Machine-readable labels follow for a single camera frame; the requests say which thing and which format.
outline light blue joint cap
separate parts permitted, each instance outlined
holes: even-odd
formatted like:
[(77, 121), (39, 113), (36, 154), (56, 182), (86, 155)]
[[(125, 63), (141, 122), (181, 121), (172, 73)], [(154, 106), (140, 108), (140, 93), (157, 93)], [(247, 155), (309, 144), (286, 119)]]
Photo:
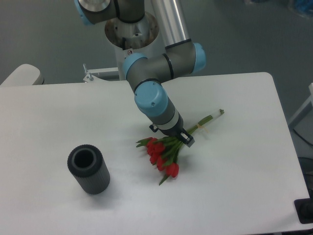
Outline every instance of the light blue joint cap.
[(202, 70), (206, 65), (206, 55), (203, 47), (200, 43), (194, 43), (194, 46), (196, 50), (196, 62), (192, 73)]
[(93, 23), (91, 23), (87, 17), (85, 16), (85, 14), (83, 13), (83, 10), (80, 8), (80, 5), (78, 3), (78, 0), (74, 0), (75, 6), (77, 8), (77, 11), (80, 15), (80, 18), (82, 19), (84, 25), (93, 25)]
[(147, 58), (144, 54), (142, 53), (134, 53), (131, 54), (130, 56), (128, 56), (124, 63), (123, 63), (123, 71), (127, 80), (127, 73), (128, 70), (131, 68), (131, 66), (133, 65), (133, 63), (136, 62), (136, 60), (139, 60), (140, 58)]
[(148, 117), (163, 114), (168, 105), (168, 96), (164, 88), (154, 81), (140, 84), (135, 91), (135, 103)]

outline table surface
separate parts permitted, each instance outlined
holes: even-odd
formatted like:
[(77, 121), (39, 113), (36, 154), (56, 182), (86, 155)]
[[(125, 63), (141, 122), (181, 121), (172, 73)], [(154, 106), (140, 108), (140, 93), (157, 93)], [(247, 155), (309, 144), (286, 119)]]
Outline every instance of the table surface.
[[(126, 81), (0, 88), (0, 234), (245, 235), (310, 229), (308, 198), (272, 77), (184, 77), (164, 84), (185, 128), (219, 108), (179, 155), (177, 179), (135, 142), (153, 134)], [(67, 168), (81, 144), (100, 149), (108, 188), (88, 195)]]

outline red tulip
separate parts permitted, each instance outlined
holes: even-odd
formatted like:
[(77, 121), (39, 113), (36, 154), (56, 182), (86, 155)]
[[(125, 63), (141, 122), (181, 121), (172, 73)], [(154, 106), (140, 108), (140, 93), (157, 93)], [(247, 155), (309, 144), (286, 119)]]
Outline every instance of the red tulip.
[(161, 156), (159, 154), (153, 153), (151, 158), (150, 158), (150, 162), (151, 164), (155, 164), (158, 160), (158, 158), (160, 158)]
[(155, 153), (162, 153), (165, 150), (165, 146), (162, 142), (158, 142), (153, 145), (153, 152)]
[(175, 169), (172, 173), (172, 177), (175, 178), (178, 175), (178, 172), (179, 172), (179, 166), (178, 164), (175, 164)]
[(172, 163), (166, 167), (166, 174), (170, 176), (173, 174), (174, 170), (175, 170), (175, 163)]
[(154, 145), (153, 142), (157, 141), (157, 138), (151, 138), (150, 141), (147, 143), (146, 147), (149, 148), (151, 145)]
[(162, 158), (158, 158), (157, 159), (157, 162), (156, 162), (156, 166), (157, 166), (157, 169), (159, 171), (163, 171), (165, 169), (165, 167), (163, 167), (162, 165), (166, 162), (167, 160), (166, 159), (162, 159)]

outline tulip bouquet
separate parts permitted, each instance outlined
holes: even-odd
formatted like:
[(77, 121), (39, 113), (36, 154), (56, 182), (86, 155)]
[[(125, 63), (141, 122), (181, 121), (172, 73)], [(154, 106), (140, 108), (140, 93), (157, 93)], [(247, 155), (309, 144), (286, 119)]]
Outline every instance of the tulip bouquet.
[[(187, 132), (191, 135), (198, 128), (203, 128), (203, 125), (208, 123), (210, 120), (219, 117), (224, 114), (224, 110), (220, 109), (217, 114), (209, 115), (199, 121), (196, 125), (191, 127)], [(179, 172), (178, 156), (183, 143), (177, 137), (166, 136), (161, 139), (157, 138), (146, 138), (139, 140), (136, 147), (145, 146), (147, 153), (150, 156), (150, 162), (152, 165), (156, 165), (159, 171), (165, 170), (165, 175), (160, 181), (161, 185), (169, 177), (177, 177)]]

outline black foam cylinder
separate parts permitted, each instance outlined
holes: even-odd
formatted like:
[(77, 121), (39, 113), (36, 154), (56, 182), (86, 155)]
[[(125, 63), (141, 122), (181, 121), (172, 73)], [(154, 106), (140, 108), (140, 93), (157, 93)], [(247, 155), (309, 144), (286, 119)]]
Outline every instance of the black foam cylinder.
[(83, 190), (89, 194), (103, 192), (110, 183), (110, 174), (103, 156), (95, 146), (84, 144), (71, 151), (67, 166)]

